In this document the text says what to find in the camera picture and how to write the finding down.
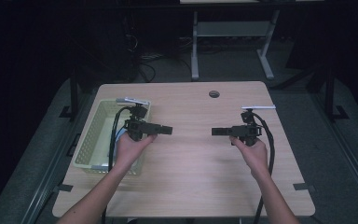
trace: gray floor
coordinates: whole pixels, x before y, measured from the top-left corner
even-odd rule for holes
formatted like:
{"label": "gray floor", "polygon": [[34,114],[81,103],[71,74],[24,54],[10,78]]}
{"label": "gray floor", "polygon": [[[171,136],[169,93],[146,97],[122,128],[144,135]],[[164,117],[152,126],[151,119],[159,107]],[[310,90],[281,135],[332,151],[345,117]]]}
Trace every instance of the gray floor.
{"label": "gray floor", "polygon": [[[293,43],[272,42],[268,59],[275,79],[267,80],[255,50],[262,40],[226,40],[215,45],[219,52],[202,51],[199,55],[199,81],[249,81],[259,80],[267,86],[281,83],[299,72],[286,69],[285,63]],[[181,55],[181,60],[159,59],[148,63],[156,70],[153,82],[189,82],[191,74],[187,65],[190,54]],[[152,70],[143,67],[146,75],[152,77]],[[336,82],[335,105],[342,105],[350,119],[337,120],[333,125],[326,119],[321,102],[323,92],[309,94],[305,90],[308,78],[298,81],[284,91],[270,91],[277,106],[283,128],[296,156],[305,182],[312,187],[311,198],[316,207],[312,217],[300,217],[302,223],[358,223],[358,182],[347,162],[342,144],[337,141],[338,130],[358,160],[358,105],[351,92],[339,81]],[[135,82],[145,82],[138,77]],[[62,84],[48,113],[21,159],[12,178],[0,198],[0,223],[54,223],[57,218],[51,214],[57,197],[57,188],[63,179],[71,158],[66,151],[76,135],[81,133],[95,92],[80,92],[81,111],[74,122],[59,118],[62,108],[70,104],[69,82]],[[51,185],[42,182],[49,168]],[[40,199],[34,205],[34,199]],[[242,223],[252,223],[246,217]],[[115,223],[125,223],[115,219]],[[182,218],[146,218],[138,223],[186,223]],[[197,218],[200,223],[239,223],[238,218]],[[262,218],[260,223],[268,223]]]}

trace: person's left arm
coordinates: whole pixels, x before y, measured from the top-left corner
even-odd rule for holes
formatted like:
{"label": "person's left arm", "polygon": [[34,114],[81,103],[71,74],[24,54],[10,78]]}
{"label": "person's left arm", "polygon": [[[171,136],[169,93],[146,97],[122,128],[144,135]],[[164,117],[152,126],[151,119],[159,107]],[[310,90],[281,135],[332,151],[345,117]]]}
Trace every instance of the person's left arm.
{"label": "person's left arm", "polygon": [[156,135],[149,135],[135,142],[127,133],[123,133],[117,142],[117,159],[112,170],[86,196],[72,206],[58,223],[97,223],[104,208],[115,194],[120,181],[142,154],[144,148],[156,137]]}

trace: basket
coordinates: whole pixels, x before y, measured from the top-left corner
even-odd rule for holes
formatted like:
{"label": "basket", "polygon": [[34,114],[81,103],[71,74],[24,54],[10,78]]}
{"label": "basket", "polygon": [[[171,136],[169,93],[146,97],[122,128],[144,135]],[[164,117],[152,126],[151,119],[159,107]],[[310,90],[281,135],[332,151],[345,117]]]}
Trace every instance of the basket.
{"label": "basket", "polygon": [[[97,110],[92,118],[90,126],[83,130],[86,134],[81,142],[78,143],[79,150],[76,151],[74,166],[83,169],[86,173],[104,174],[107,173],[108,168],[108,154],[111,133],[115,115],[124,106],[133,106],[135,103],[123,103],[123,98],[101,100],[98,104]],[[151,103],[146,100],[148,105],[143,105],[147,109],[145,122],[149,121]],[[117,125],[117,131],[124,125],[124,121],[130,118],[130,111],[123,110]],[[128,174],[139,175],[141,173],[142,161],[144,154],[142,154],[137,161],[131,166]]]}

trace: background table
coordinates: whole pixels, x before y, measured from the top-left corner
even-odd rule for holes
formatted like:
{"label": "background table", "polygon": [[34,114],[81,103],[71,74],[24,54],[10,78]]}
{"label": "background table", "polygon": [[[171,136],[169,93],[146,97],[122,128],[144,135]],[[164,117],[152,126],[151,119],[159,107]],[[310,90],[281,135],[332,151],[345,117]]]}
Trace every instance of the background table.
{"label": "background table", "polygon": [[[220,97],[211,98],[210,91]],[[253,216],[260,190],[240,152],[227,136],[211,136],[213,127],[242,125],[241,106],[272,105],[262,82],[159,83],[103,85],[89,112],[90,126],[102,99],[134,97],[152,102],[151,122],[172,126],[145,151],[142,173],[126,176],[107,208],[111,217],[245,217]],[[310,216],[314,205],[275,110],[255,111],[275,139],[273,179],[297,216]],[[260,137],[266,143],[263,133]],[[60,217],[103,175],[86,174],[70,165],[53,208]]]}

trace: person's left hand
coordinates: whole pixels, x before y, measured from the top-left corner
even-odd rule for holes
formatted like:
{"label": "person's left hand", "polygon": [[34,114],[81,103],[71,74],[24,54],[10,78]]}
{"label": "person's left hand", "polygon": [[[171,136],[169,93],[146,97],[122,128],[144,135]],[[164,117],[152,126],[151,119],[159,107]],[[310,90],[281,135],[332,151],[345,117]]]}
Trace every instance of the person's left hand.
{"label": "person's left hand", "polygon": [[123,133],[117,141],[117,158],[115,168],[123,172],[130,170],[132,164],[141,156],[145,147],[156,139],[157,135],[148,135],[139,142],[133,141],[127,132]]}

